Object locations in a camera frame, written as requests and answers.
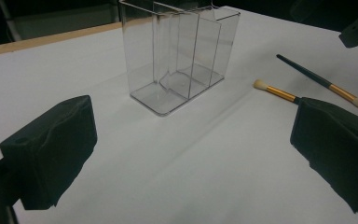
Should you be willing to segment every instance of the transparent plastic container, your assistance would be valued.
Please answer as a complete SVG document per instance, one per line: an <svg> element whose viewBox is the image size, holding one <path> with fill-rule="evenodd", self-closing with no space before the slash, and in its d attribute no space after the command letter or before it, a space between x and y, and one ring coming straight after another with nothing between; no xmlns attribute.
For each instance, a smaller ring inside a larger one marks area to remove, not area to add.
<svg viewBox="0 0 358 224"><path fill-rule="evenodd" d="M202 0L120 6L132 98L166 116L224 78L239 12Z"/></svg>

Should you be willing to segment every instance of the brush holder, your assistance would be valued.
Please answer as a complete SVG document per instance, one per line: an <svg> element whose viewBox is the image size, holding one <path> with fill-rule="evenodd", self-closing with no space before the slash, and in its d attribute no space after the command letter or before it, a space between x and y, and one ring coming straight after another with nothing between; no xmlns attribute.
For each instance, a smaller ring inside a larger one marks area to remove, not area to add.
<svg viewBox="0 0 358 224"><path fill-rule="evenodd" d="M130 95L139 103L165 116L224 78L239 12L188 0L120 7Z"/></svg>

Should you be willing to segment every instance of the acrylic divider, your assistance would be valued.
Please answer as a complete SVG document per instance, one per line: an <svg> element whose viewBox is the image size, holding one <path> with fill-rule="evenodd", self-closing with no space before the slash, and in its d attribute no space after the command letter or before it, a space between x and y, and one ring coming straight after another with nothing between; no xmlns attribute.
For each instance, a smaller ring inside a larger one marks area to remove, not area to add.
<svg viewBox="0 0 358 224"><path fill-rule="evenodd" d="M165 116L224 78L227 47L219 44L228 42L220 39L227 35L221 34L224 23L214 18L216 8L184 11L147 0L120 3L132 98ZM215 70L218 52L224 62Z"/></svg>

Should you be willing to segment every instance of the dark background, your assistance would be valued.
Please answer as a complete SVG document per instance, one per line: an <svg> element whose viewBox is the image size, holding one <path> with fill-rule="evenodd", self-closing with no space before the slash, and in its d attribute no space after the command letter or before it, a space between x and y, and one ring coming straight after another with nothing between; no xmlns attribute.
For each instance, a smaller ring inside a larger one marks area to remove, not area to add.
<svg viewBox="0 0 358 224"><path fill-rule="evenodd" d="M51 10L65 10L87 7L108 0L7 0L7 7L13 16L44 13ZM294 21L290 7L295 0L213 0L216 6L231 6L255 13ZM342 31L358 18L358 0L324 0L302 23L334 31ZM10 42L10 34L0 8L0 44Z"/></svg>

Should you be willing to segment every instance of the white tabletop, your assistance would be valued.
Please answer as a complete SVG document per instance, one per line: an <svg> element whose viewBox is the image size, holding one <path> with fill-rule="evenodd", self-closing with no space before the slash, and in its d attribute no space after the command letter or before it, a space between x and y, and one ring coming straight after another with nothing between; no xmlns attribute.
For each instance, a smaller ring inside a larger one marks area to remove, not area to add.
<svg viewBox="0 0 358 224"><path fill-rule="evenodd" d="M166 118L129 96L121 30L0 55L0 142L60 101L91 96L98 143L57 207L25 223L358 223L289 139L297 106L257 78L358 108L276 58L358 96L358 47L338 33L241 11L226 79Z"/></svg>

